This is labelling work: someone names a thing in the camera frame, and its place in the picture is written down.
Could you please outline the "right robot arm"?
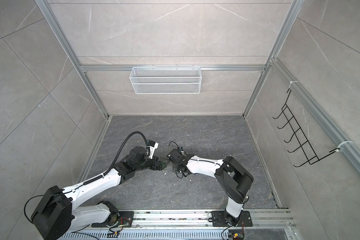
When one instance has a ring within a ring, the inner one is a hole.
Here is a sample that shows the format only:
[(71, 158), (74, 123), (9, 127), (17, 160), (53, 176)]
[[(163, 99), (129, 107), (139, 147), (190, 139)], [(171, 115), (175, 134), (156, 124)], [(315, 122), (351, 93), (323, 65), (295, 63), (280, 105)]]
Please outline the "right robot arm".
[(173, 163), (175, 173), (183, 177), (201, 174), (215, 178), (228, 195), (223, 218), (219, 222), (230, 226), (239, 223), (254, 177), (235, 158), (227, 156), (225, 159), (211, 160), (187, 155), (178, 149), (170, 151), (167, 158)]

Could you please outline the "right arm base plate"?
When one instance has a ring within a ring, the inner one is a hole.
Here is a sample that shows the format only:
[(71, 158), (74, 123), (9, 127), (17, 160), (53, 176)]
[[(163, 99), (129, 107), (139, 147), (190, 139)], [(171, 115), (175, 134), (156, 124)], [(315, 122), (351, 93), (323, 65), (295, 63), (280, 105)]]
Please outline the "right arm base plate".
[(253, 222), (249, 211), (241, 211), (237, 218), (229, 215), (226, 211), (212, 211), (208, 221), (213, 227), (252, 227)]

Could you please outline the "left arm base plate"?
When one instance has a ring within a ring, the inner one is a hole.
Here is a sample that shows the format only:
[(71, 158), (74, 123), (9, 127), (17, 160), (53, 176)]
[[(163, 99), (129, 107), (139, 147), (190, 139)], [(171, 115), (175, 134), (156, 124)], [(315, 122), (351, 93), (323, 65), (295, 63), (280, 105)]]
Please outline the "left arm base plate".
[(110, 216), (103, 223), (91, 224), (92, 228), (111, 228), (111, 227), (130, 227), (134, 219), (135, 212), (121, 211), (118, 213), (111, 213)]

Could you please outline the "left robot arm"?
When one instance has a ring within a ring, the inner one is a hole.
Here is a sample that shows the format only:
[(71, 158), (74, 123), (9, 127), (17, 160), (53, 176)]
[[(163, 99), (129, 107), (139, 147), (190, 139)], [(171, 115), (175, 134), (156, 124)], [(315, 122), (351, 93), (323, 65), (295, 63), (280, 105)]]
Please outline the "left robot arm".
[(81, 204), (132, 178), (137, 171), (145, 169), (161, 171), (167, 166), (163, 158), (147, 153), (144, 147), (134, 147), (121, 161), (113, 163), (109, 170), (73, 186), (53, 186), (41, 196), (30, 221), (44, 240), (57, 240), (75, 227), (108, 224), (116, 208), (104, 201), (96, 206)]

